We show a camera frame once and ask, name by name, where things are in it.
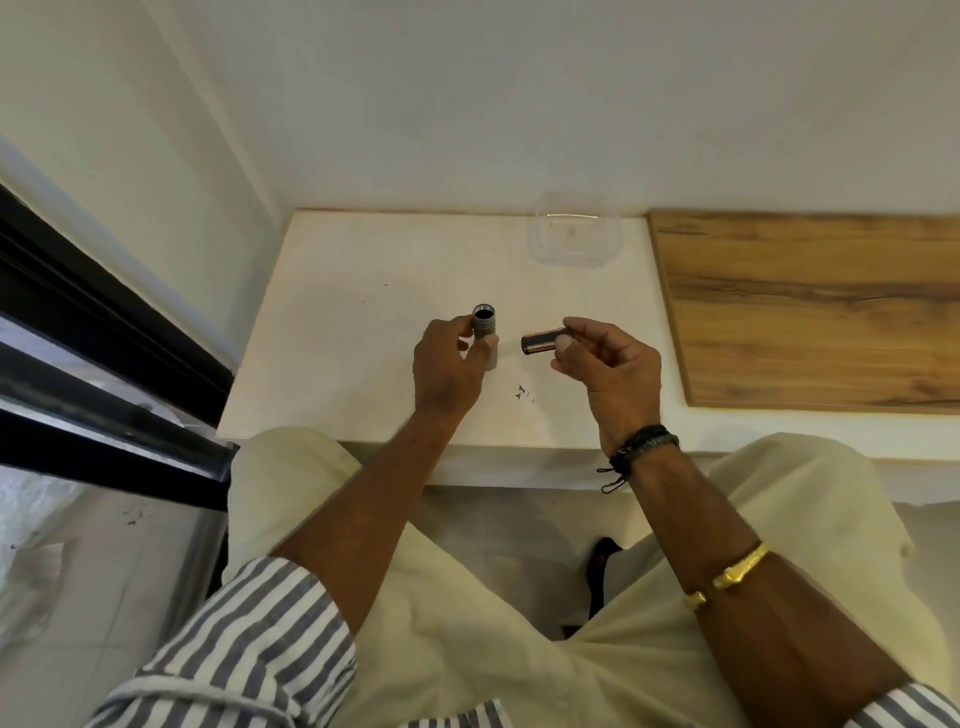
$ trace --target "black bracelet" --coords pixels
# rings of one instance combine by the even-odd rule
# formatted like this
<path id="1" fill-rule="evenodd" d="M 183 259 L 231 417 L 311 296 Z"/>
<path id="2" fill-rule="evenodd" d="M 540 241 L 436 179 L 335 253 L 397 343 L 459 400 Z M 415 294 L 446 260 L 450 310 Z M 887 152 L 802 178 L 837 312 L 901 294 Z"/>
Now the black bracelet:
<path id="1" fill-rule="evenodd" d="M 644 452 L 649 452 L 653 448 L 672 443 L 680 446 L 680 438 L 672 434 L 663 425 L 647 425 L 641 427 L 634 434 L 627 438 L 627 442 L 616 449 L 616 452 L 610 456 L 609 468 L 597 468 L 598 473 L 619 473 L 613 483 L 608 483 L 600 490 L 604 493 L 612 493 L 630 477 L 630 468 L 634 460 Z"/>

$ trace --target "battery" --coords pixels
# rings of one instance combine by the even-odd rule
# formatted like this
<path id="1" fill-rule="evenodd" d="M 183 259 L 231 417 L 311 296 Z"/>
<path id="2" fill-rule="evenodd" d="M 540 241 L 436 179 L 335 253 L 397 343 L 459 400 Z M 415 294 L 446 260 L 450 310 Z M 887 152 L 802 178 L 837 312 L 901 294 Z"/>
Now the battery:
<path id="1" fill-rule="evenodd" d="M 557 348 L 557 337 L 562 333 L 570 333 L 569 328 L 552 328 L 549 331 L 528 333 L 520 337 L 520 348 L 523 353 L 552 352 Z"/>
<path id="2" fill-rule="evenodd" d="M 473 341 L 496 333 L 496 311 L 489 303 L 480 303 L 473 308 Z M 496 347 L 487 355 L 487 371 L 496 368 Z"/>

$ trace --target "striped shirt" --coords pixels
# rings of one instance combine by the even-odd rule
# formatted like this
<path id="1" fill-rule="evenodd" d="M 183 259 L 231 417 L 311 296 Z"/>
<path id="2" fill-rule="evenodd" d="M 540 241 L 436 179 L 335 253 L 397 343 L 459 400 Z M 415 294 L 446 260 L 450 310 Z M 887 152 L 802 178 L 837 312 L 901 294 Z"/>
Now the striped shirt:
<path id="1" fill-rule="evenodd" d="M 86 728 L 325 728 L 356 672 L 347 623 L 320 580 L 284 559 L 249 562 Z M 400 728 L 512 728 L 498 699 Z M 917 683 L 847 728 L 960 728 L 945 697 Z"/>

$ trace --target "wooden board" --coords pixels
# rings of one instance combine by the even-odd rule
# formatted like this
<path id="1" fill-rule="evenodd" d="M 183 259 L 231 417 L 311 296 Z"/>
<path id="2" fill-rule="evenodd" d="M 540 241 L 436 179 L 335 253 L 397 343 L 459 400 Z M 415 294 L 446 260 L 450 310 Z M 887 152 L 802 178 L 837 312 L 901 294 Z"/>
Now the wooden board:
<path id="1" fill-rule="evenodd" d="M 689 404 L 960 412 L 960 218 L 648 224 Z"/>

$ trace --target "gold bangle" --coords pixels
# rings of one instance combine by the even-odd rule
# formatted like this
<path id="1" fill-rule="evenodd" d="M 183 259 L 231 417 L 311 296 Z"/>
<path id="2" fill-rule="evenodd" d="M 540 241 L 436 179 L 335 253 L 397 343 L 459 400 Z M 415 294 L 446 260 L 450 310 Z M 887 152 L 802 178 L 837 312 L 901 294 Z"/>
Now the gold bangle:
<path id="1" fill-rule="evenodd" d="M 760 545 L 757 546 L 753 551 L 748 553 L 733 566 L 724 569 L 723 573 L 713 579 L 713 588 L 723 590 L 729 589 L 734 584 L 739 584 L 768 553 L 770 553 L 770 547 L 761 541 Z M 707 595 L 705 595 L 703 592 L 694 592 L 693 594 L 684 595 L 684 604 L 686 604 L 686 608 L 691 612 L 696 612 L 708 602 L 709 599 L 707 599 Z"/>
<path id="2" fill-rule="evenodd" d="M 761 541 L 760 545 L 753 551 L 733 566 L 724 569 L 719 576 L 713 579 L 713 587 L 715 589 L 729 589 L 734 584 L 739 584 L 768 553 L 770 553 L 770 547 Z"/>
<path id="3" fill-rule="evenodd" d="M 703 592 L 694 592 L 692 595 L 684 595 L 686 608 L 691 612 L 696 612 L 707 603 L 707 595 Z"/>

